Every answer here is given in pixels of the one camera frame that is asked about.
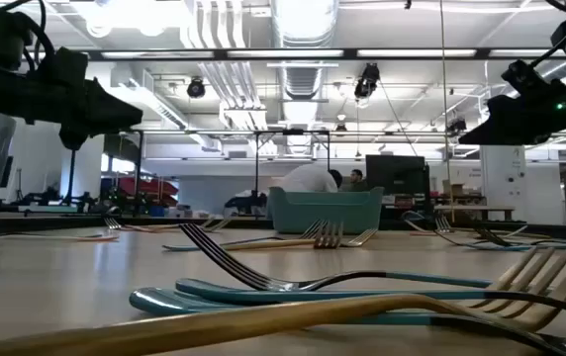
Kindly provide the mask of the overhead light bar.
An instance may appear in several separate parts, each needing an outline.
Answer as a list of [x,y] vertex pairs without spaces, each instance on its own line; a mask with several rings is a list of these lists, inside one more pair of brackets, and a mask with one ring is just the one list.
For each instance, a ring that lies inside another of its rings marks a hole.
[[231,49],[85,49],[93,61],[240,61],[240,60],[515,60],[535,59],[541,47],[476,48],[231,48]]

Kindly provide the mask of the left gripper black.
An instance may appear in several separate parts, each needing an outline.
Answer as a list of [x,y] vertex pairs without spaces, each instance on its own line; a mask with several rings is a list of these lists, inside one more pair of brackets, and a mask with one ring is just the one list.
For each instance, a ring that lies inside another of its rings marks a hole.
[[78,150],[89,136],[128,131],[142,120],[142,110],[108,93],[96,78],[87,81],[86,100],[82,87],[63,82],[0,71],[0,114],[18,117],[29,125],[36,121],[60,125],[63,145]]

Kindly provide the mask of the person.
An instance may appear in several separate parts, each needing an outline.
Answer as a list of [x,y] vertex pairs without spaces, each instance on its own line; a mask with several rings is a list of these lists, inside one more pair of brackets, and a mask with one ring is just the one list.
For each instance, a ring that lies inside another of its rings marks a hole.
[[293,169],[278,183],[286,192],[336,193],[342,184],[342,175],[334,169],[317,164],[306,164]]
[[350,173],[350,191],[363,192],[368,190],[364,175],[359,169],[352,169]]

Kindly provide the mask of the silver ventilation duct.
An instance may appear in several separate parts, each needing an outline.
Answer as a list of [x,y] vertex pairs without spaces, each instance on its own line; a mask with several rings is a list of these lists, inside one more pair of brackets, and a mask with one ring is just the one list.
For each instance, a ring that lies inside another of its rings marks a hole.
[[[329,48],[337,24],[339,0],[270,0],[274,46]],[[308,130],[316,121],[317,100],[326,70],[318,61],[286,62],[278,69],[283,117],[290,129]]]

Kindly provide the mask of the red background object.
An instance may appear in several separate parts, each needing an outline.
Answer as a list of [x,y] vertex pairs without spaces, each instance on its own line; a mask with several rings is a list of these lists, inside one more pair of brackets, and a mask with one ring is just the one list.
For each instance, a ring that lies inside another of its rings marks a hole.
[[136,184],[134,176],[120,177],[116,181],[120,191],[128,197],[142,195],[147,201],[165,206],[175,206],[179,189],[172,182],[159,178],[141,179]]

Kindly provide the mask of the teal plastic bin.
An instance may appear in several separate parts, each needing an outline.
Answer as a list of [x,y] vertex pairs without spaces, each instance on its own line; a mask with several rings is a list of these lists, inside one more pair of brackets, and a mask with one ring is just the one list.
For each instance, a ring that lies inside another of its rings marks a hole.
[[280,233],[298,233],[318,220],[343,223],[348,234],[379,226],[383,189],[364,192],[286,192],[269,190],[267,209],[273,227]]

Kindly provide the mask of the black monitor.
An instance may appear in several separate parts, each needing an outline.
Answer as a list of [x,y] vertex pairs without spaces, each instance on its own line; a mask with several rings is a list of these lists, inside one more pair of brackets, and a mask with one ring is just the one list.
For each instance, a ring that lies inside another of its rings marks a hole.
[[429,167],[423,157],[367,155],[365,163],[367,185],[383,189],[384,206],[422,208],[429,204]]

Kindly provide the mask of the wooden bench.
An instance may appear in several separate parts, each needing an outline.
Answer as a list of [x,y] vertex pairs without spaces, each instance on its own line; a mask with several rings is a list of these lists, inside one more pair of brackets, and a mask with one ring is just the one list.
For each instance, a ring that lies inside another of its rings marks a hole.
[[504,214],[504,220],[510,221],[513,217],[514,207],[508,206],[478,206],[478,205],[437,205],[434,206],[435,211],[464,211],[479,212],[483,220],[489,218],[489,213],[498,212]]

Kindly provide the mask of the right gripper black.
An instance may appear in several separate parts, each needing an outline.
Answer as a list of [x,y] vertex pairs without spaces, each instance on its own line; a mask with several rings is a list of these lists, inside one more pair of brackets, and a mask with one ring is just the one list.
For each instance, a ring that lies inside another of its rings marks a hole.
[[549,137],[566,130],[566,84],[559,79],[517,99],[496,96],[487,107],[489,118],[464,134],[461,144],[523,144],[525,138]]

